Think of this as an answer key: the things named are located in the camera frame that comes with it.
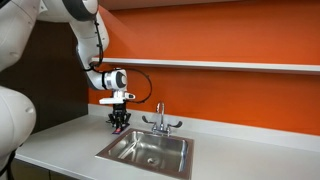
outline sink drain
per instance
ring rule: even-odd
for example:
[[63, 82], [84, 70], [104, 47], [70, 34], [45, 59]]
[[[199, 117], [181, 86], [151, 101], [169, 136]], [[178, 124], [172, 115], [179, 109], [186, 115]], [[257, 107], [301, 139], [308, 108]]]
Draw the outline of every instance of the sink drain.
[[151, 164], [151, 165], [159, 164], [159, 161], [156, 158], [148, 158], [147, 162], [148, 164]]

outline white countertop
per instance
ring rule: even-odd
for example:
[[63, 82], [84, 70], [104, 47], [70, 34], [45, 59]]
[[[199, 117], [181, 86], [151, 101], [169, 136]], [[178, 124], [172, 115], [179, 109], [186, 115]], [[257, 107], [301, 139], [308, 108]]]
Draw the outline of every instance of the white countertop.
[[[102, 116], [86, 115], [33, 134], [16, 158], [77, 179], [174, 179], [95, 155], [118, 136]], [[132, 122], [129, 128], [150, 130]], [[194, 139], [193, 180], [316, 180], [320, 153], [178, 129]]]

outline black cable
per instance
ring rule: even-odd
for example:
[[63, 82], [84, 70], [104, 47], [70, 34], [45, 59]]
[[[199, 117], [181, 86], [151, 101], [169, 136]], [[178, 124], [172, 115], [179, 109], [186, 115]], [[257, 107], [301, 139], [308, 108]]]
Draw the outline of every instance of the black cable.
[[104, 82], [104, 77], [105, 77], [106, 73], [107, 73], [107, 71], [102, 72], [101, 84], [102, 84], [102, 87], [103, 87], [105, 90], [108, 90], [108, 89], [107, 89], [107, 85], [106, 85], [106, 83]]
[[131, 103], [136, 103], [136, 104], [141, 104], [141, 103], [145, 103], [151, 96], [152, 94], [152, 82], [151, 82], [151, 79], [149, 77], [149, 75], [145, 74], [144, 72], [138, 70], [138, 69], [134, 69], [134, 68], [126, 68], [125, 70], [129, 70], [129, 71], [135, 71], [135, 72], [138, 72], [140, 74], [142, 74], [149, 82], [149, 87], [150, 87], [150, 92], [148, 94], [147, 97], [145, 97], [144, 99], [140, 100], [140, 101], [132, 101], [132, 100], [126, 100], [127, 102], [131, 102]]
[[11, 170], [11, 163], [14, 159], [14, 156], [16, 155], [16, 150], [12, 151], [7, 164], [4, 166], [4, 168], [0, 171], [0, 177], [7, 172], [7, 178], [8, 180], [14, 180], [13, 175], [12, 175], [12, 170]]
[[102, 41], [101, 41], [101, 36], [100, 36], [99, 28], [98, 28], [99, 23], [97, 22], [97, 19], [95, 19], [93, 21], [93, 24], [95, 25], [96, 34], [97, 34], [97, 37], [98, 37], [97, 47], [99, 48], [99, 62], [98, 63], [91, 62], [89, 64], [90, 67], [88, 69], [84, 69], [84, 71], [95, 71], [95, 72], [101, 73], [98, 70], [96, 70], [95, 68], [99, 67], [102, 64], [102, 61], [103, 61], [103, 45], [102, 45]]

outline faucet spout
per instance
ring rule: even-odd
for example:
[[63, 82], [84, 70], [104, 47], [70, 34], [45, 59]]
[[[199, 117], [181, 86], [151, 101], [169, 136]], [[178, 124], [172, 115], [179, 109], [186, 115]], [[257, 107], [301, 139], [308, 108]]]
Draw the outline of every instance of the faucet spout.
[[164, 130], [164, 124], [163, 124], [164, 103], [162, 101], [158, 103], [156, 112], [161, 114], [160, 130]]

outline sink basin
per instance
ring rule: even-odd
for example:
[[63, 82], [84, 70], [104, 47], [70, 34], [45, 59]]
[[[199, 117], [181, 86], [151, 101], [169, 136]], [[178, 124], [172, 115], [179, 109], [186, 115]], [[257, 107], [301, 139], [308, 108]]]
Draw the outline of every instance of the sink basin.
[[96, 156], [179, 179], [190, 179], [193, 140], [129, 129]]

